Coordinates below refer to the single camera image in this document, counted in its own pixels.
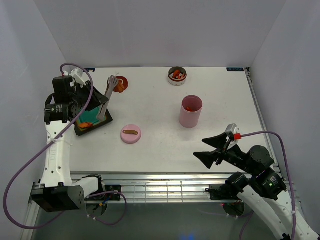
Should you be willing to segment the red sausage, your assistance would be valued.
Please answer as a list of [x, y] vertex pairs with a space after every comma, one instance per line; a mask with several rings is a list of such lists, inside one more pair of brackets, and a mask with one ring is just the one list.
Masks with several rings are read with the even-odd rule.
[[190, 107], [185, 108], [188, 112], [193, 112], [193, 110]]

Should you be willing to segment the metal bowl with red band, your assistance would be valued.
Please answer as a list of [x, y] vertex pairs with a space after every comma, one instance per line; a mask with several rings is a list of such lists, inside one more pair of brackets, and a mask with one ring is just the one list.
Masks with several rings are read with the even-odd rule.
[[168, 82], [173, 86], [182, 86], [187, 79], [187, 71], [180, 66], [175, 66], [169, 69], [167, 73]]

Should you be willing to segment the blue label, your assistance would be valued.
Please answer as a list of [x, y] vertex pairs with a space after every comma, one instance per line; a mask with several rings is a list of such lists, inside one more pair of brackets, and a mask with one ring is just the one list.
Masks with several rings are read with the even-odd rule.
[[244, 68], [243, 67], [227, 67], [226, 70], [228, 72], [244, 72]]
[[94, 73], [96, 71], [95, 68], [86, 68], [85, 71], [89, 72], [89, 73]]

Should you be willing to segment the red round lid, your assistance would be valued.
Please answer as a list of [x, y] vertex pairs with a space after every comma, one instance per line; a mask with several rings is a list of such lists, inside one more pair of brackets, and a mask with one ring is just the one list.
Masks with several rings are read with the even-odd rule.
[[125, 90], [128, 88], [128, 86], [129, 86], [129, 82], [128, 82], [127, 78], [124, 77], [124, 76], [117, 76], [116, 78], [117, 78], [118, 81], [121, 81], [121, 83], [122, 83], [123, 86], [124, 86], [124, 91], [125, 91]]

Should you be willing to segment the left blue label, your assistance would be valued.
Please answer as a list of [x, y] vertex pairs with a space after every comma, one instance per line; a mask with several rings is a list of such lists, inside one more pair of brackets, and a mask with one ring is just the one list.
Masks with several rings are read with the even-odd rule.
[[89, 72], [89, 73], [94, 73], [96, 71], [95, 68], [86, 68], [85, 71]]

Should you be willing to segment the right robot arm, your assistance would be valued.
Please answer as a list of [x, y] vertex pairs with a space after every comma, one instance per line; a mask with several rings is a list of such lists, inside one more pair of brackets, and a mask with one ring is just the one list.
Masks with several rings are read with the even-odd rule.
[[283, 179], [272, 169], [274, 160], [267, 148], [252, 146], [243, 152], [238, 132], [224, 133], [204, 138], [203, 143], [214, 151], [194, 152], [208, 169], [223, 161], [240, 169], [233, 173], [223, 185], [210, 186], [206, 192], [213, 200], [241, 200], [269, 227], [277, 240], [318, 240], [316, 233], [296, 207], [294, 190], [287, 187]]

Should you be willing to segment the black square food plate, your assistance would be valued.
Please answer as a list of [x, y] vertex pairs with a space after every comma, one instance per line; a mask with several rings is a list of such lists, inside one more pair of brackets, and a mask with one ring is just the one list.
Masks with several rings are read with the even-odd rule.
[[[99, 112], [100, 108], [96, 107], [91, 111], [84, 111], [83, 114], [77, 119], [77, 121], [74, 124], [74, 131], [78, 137], [88, 134], [94, 130], [97, 130], [98, 128], [103, 127], [104, 125], [107, 125], [113, 121], [113, 118], [108, 110], [106, 111], [103, 120], [99, 120]], [[93, 123], [93, 126], [85, 129], [80, 128], [79, 124], [85, 122]]]

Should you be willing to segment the right blue label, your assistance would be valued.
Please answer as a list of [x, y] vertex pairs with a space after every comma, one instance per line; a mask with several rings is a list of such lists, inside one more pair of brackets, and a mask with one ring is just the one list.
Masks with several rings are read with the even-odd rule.
[[244, 72], [244, 68], [243, 67], [227, 67], [226, 70], [228, 72]]

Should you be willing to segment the aluminium frame rail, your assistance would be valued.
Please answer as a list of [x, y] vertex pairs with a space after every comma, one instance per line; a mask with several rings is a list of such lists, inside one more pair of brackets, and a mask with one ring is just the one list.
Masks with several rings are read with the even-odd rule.
[[34, 184], [35, 188], [82, 186], [86, 194], [118, 191], [131, 204], [207, 203], [212, 199], [206, 190], [218, 188], [231, 173], [121, 173], [71, 172], [55, 179], [49, 172]]

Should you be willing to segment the orange fried piece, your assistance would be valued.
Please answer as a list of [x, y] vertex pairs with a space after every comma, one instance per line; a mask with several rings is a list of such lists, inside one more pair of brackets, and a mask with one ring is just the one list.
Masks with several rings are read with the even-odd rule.
[[78, 125], [81, 129], [88, 129], [93, 126], [92, 122], [82, 122]]

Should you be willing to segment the pink cylindrical container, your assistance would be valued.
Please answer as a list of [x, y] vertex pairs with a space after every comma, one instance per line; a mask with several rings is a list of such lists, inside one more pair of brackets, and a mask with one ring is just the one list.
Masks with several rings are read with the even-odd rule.
[[198, 122], [203, 108], [203, 101], [196, 95], [188, 95], [181, 102], [179, 123], [184, 128], [194, 128]]

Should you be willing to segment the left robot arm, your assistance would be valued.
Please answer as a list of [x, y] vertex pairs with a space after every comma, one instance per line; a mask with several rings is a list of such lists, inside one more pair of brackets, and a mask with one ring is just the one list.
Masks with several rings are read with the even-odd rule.
[[44, 122], [47, 133], [45, 165], [39, 186], [31, 198], [48, 213], [80, 210], [85, 198], [91, 195], [100, 200], [106, 187], [99, 175], [89, 175], [73, 182], [70, 172], [70, 155], [75, 124], [72, 120], [82, 109], [91, 111], [106, 103], [108, 98], [97, 91], [90, 81], [80, 76], [55, 77], [54, 93], [45, 102]]

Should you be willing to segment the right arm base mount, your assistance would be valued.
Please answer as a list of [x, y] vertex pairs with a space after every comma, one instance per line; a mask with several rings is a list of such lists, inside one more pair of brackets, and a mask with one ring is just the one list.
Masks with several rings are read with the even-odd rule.
[[205, 189], [205, 192], [209, 193], [211, 200], [240, 200], [237, 197], [240, 190], [228, 184], [210, 184], [209, 187]]

